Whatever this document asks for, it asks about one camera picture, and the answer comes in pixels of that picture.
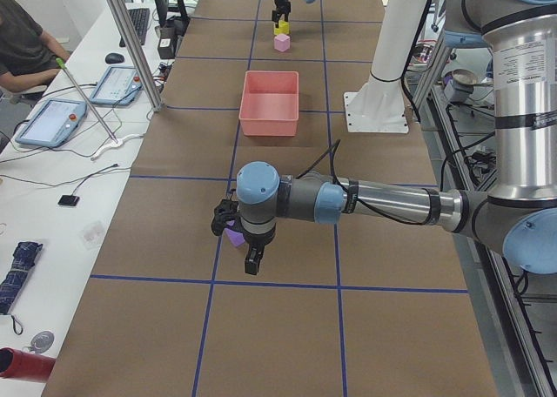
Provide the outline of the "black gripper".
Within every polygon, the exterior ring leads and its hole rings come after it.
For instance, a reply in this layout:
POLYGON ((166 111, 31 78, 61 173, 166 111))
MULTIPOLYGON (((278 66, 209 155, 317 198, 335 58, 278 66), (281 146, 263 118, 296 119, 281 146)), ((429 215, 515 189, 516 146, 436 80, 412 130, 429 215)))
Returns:
POLYGON ((275 229, 264 233, 243 232, 246 243, 250 246, 245 257, 245 273, 257 275, 262 258, 264 257, 265 246, 270 244, 275 237, 275 229))
POLYGON ((289 8, 289 0, 274 0, 275 10, 272 11, 272 21, 278 23, 281 20, 281 12, 286 22, 289 21, 291 9, 289 8))

